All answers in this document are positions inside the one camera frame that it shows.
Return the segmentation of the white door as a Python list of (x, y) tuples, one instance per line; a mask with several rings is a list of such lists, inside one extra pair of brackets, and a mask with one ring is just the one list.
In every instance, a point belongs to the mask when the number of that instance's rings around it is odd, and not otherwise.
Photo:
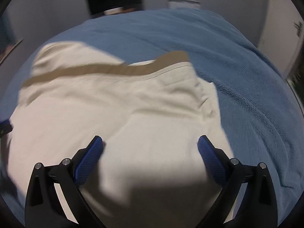
[(291, 55), (301, 47), (303, 34), (296, 35), (294, 22), (303, 18), (292, 0), (268, 0), (265, 23), (258, 43), (258, 49), (267, 58), (280, 53)]

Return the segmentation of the cream hooded puffer jacket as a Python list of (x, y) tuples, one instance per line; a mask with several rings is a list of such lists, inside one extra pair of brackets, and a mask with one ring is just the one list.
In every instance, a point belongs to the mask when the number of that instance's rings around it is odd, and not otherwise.
[(58, 164), (103, 139), (81, 192), (107, 227), (195, 227), (221, 190), (199, 137), (233, 155), (216, 88), (183, 51), (127, 65), (80, 42), (47, 44), (10, 120), (8, 174), (21, 193), (35, 163)]

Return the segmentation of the white box under router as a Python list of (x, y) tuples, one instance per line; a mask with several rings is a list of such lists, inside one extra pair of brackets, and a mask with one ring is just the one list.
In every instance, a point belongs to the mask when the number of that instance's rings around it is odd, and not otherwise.
[(195, 0), (167, 0), (170, 9), (192, 8), (200, 9), (200, 2)]

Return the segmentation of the blue fleece bed blanket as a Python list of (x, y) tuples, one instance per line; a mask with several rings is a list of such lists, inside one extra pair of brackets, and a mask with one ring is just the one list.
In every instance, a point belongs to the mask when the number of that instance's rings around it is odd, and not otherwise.
[[(127, 65), (185, 52), (196, 75), (216, 88), (221, 125), (233, 155), (225, 154), (243, 165), (265, 163), (276, 195), (277, 227), (293, 222), (303, 207), (303, 113), (280, 72), (221, 16), (195, 9), (139, 11), (88, 20), (64, 31), (25, 62), (18, 92), (1, 106), (1, 121), (10, 120), (17, 107), (37, 53), (56, 42), (80, 42)], [(10, 133), (1, 138), (1, 212), (8, 216), (5, 227), (26, 227), (27, 191), (21, 193), (8, 174)], [(226, 221), (237, 214), (246, 186), (242, 184)], [(55, 190), (65, 215), (75, 221), (59, 184)]]

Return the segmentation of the wooden window sill shelf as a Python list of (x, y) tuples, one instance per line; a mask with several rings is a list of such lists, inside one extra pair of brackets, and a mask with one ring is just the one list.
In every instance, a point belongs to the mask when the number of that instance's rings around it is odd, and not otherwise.
[(8, 58), (8, 56), (24, 41), (24, 39), (18, 40), (15, 44), (10, 44), (6, 47), (6, 49), (1, 52), (0, 55), (0, 66), (3, 65), (4, 61)]

